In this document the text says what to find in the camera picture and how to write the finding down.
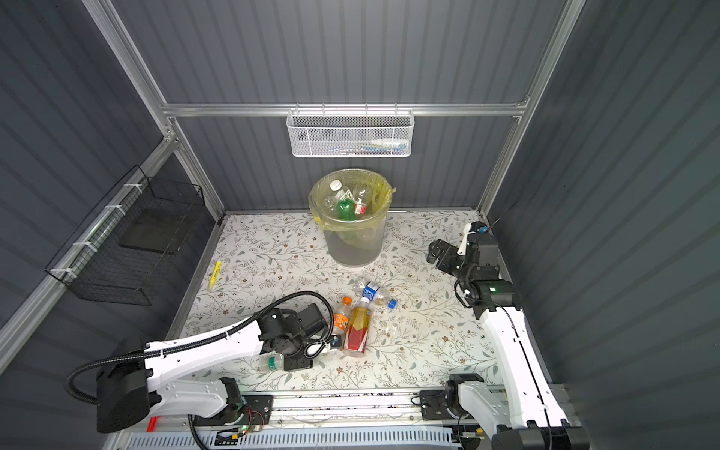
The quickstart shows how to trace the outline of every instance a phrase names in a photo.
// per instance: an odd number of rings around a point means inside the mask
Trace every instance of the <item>white wire basket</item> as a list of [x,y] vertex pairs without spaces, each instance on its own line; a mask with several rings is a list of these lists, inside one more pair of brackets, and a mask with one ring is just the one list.
[[401,158],[410,156],[413,112],[388,115],[287,115],[292,154],[298,158]]

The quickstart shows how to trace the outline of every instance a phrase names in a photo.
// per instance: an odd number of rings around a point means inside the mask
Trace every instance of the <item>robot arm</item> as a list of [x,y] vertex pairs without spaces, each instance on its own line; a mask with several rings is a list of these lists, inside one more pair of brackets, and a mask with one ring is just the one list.
[[[323,300],[332,315],[327,300],[312,294]],[[97,430],[101,433],[122,430],[148,415],[190,414],[228,423],[243,407],[234,379],[206,382],[181,378],[213,364],[270,351],[285,355],[286,364],[292,360],[297,368],[303,364],[310,367],[316,354],[308,353],[308,349],[318,342],[312,337],[323,330],[321,343],[329,339],[331,329],[318,306],[311,304],[300,312],[269,309],[265,314],[188,338],[148,344],[139,338],[126,339],[113,353],[117,358],[111,357],[112,363],[98,371],[97,399],[72,384],[82,368],[68,377],[66,389],[74,397],[85,396],[80,400],[97,405]],[[83,370],[105,361],[87,364]]]
[[457,299],[495,343],[507,395],[506,406],[479,375],[452,374],[441,407],[454,418],[472,415],[494,450],[589,449],[585,430],[569,425],[542,374],[513,285],[499,277],[498,243],[486,224],[467,224],[459,248],[435,240],[427,261],[457,278]]

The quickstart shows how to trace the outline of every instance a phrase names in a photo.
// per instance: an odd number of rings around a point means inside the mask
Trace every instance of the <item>trash can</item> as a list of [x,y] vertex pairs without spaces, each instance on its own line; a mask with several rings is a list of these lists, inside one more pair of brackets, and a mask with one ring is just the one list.
[[[323,205],[326,197],[335,195],[330,188],[333,180],[343,186],[364,184],[371,188],[367,211],[360,220],[341,220]],[[347,267],[370,264],[382,250],[385,218],[392,203],[392,193],[385,177],[362,168],[347,168],[321,178],[310,191],[310,211],[328,243],[328,252],[335,261]]]

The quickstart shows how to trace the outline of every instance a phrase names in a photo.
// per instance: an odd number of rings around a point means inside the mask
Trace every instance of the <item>floral tablecloth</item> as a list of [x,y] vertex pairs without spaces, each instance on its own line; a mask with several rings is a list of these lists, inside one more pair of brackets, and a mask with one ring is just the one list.
[[[387,218],[382,252],[360,269],[337,264],[328,254],[310,215],[233,215],[215,249],[212,263],[183,329],[190,336],[234,323],[272,300],[299,290],[315,290],[331,304],[350,295],[359,276],[374,280],[400,305],[397,334],[384,334],[388,314],[376,308],[363,358],[330,352],[312,369],[262,373],[256,358],[236,359],[204,369],[197,379],[235,377],[242,390],[326,390],[374,387],[425,387],[444,384],[449,373],[478,373],[502,384],[495,349],[472,310],[459,305],[452,277],[425,260],[437,238],[457,244],[467,212],[393,212]],[[216,261],[222,268],[208,292]],[[301,310],[313,298],[290,300]]]

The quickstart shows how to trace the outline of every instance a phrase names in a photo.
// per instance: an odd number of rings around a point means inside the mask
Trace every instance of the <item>yellow highlighter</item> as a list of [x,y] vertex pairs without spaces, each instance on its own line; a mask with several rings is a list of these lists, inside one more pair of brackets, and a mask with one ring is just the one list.
[[215,287],[215,282],[217,281],[217,274],[220,273],[220,266],[222,266],[222,261],[218,261],[217,264],[215,264],[215,270],[212,271],[212,278],[210,279],[210,285],[208,285],[207,290],[212,291],[212,288]]

